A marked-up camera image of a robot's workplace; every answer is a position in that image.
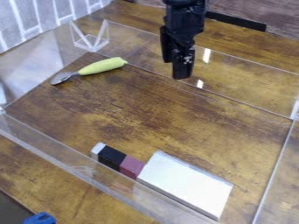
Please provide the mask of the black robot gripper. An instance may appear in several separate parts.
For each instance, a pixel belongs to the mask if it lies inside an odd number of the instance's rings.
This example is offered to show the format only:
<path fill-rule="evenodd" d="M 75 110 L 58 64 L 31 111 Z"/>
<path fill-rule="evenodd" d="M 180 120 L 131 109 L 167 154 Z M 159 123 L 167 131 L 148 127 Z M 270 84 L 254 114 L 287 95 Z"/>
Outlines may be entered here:
<path fill-rule="evenodd" d="M 207 0 L 163 0 L 163 3 L 166 5 L 164 25 L 160 28 L 163 61 L 172 62 L 172 77 L 182 80 L 192 75 L 194 37 L 204 30 Z"/>

